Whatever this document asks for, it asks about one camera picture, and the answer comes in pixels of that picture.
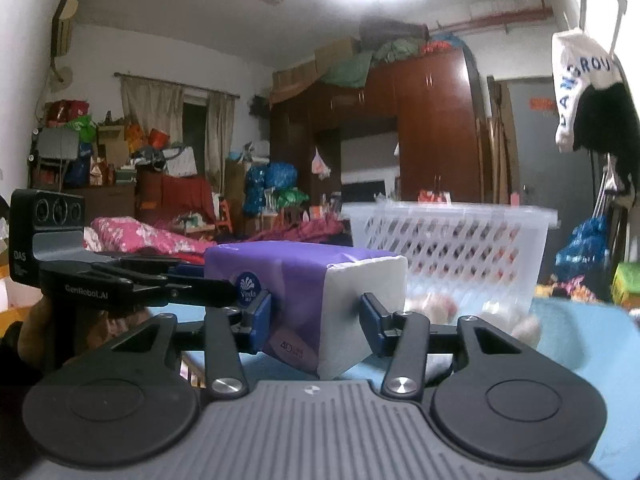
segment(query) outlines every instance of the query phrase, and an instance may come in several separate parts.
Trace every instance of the camera lens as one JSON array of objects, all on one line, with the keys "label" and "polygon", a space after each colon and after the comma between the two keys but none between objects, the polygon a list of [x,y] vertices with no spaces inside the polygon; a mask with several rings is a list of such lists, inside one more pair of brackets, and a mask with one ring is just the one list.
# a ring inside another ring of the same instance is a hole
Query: camera lens
[{"label": "camera lens", "polygon": [[38,222],[46,222],[49,217],[49,204],[46,200],[41,199],[36,204],[36,218]]},{"label": "camera lens", "polygon": [[66,222],[66,201],[64,198],[59,198],[53,203],[53,221],[62,225]]},{"label": "camera lens", "polygon": [[80,219],[81,214],[82,214],[82,209],[80,208],[80,204],[73,204],[71,206],[72,221],[77,222]]}]

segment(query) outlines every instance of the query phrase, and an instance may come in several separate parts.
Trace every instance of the tissue pack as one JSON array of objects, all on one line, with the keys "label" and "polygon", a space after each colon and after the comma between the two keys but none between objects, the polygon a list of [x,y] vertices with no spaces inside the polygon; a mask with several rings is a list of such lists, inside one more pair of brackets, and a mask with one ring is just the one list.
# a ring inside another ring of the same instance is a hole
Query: tissue pack
[{"label": "tissue pack", "polygon": [[375,294],[390,312],[402,310],[407,260],[388,251],[249,242],[210,248],[204,272],[234,283],[241,306],[268,290],[273,313],[262,350],[326,380],[371,354],[358,319],[364,292]]}]

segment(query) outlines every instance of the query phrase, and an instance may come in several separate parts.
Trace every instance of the plastic basket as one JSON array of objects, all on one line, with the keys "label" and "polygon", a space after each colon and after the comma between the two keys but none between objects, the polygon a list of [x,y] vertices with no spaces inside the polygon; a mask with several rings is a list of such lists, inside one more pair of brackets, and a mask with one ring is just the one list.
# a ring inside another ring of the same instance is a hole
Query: plastic basket
[{"label": "plastic basket", "polygon": [[449,294],[460,314],[486,301],[528,311],[546,232],[558,223],[553,210],[496,205],[356,203],[342,213],[354,246],[407,258],[407,296]]}]

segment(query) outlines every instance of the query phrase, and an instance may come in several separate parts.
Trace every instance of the window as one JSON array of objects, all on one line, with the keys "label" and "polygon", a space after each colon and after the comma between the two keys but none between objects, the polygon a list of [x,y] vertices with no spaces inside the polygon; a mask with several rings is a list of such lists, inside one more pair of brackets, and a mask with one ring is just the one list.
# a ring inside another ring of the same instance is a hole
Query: window
[{"label": "window", "polygon": [[198,175],[204,176],[204,139],[207,129],[207,107],[185,103],[182,108],[182,142],[193,148]]}]

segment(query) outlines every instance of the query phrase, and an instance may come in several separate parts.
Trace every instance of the ribbed gray plate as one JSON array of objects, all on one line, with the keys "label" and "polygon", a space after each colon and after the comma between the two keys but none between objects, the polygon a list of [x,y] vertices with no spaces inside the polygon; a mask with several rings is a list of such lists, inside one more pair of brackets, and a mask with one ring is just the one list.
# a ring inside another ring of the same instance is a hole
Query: ribbed gray plate
[{"label": "ribbed gray plate", "polygon": [[595,480],[584,464],[497,470],[458,455],[418,407],[377,396],[366,381],[262,381],[209,405],[180,444],[148,462],[80,471],[43,461],[24,480]]}]

